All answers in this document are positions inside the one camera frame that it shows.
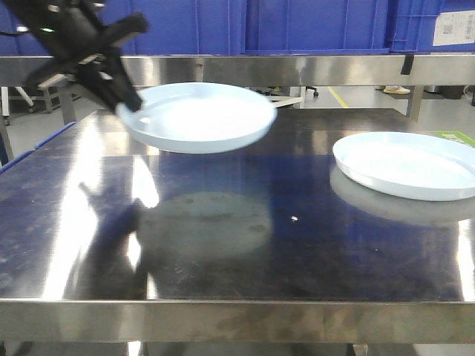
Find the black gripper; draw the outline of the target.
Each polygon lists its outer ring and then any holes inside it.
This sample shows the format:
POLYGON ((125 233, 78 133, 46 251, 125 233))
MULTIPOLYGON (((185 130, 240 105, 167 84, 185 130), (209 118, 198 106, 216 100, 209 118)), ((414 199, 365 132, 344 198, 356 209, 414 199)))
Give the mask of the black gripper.
POLYGON ((104 24, 91 1, 23 1, 22 23, 53 57, 29 74, 27 83, 40 85, 55 75, 69 75, 111 111, 118 104, 130 111, 142 108, 118 48, 148 31, 142 13, 104 24))

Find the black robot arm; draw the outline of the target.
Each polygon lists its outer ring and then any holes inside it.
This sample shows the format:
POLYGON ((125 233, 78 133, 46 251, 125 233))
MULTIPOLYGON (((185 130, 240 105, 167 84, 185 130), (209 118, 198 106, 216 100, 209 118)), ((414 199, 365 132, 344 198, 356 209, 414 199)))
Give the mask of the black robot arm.
POLYGON ((148 22, 140 12, 104 24, 92 1, 6 1, 13 15, 53 57, 27 77, 43 85, 55 75, 89 92, 114 111, 124 104, 136 112, 143 106, 121 60, 120 46, 146 33, 148 22))

